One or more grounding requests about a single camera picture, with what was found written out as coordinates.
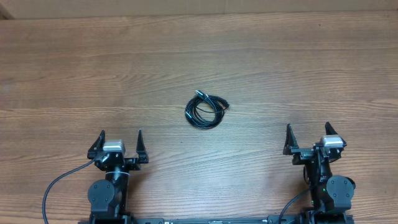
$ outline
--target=wooden tabletop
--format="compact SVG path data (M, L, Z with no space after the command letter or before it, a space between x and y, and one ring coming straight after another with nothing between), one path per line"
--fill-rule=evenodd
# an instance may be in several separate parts
M306 188L283 156L287 123L310 147L329 121L348 143L333 174L357 183L357 223L398 220L398 12L114 17L0 22L0 222L43 223L42 197L86 162L104 129L150 162L133 172L136 217L278 214ZM195 90L232 106L211 130ZM56 183L51 224L87 220L89 166ZM297 213L309 197L293 205Z

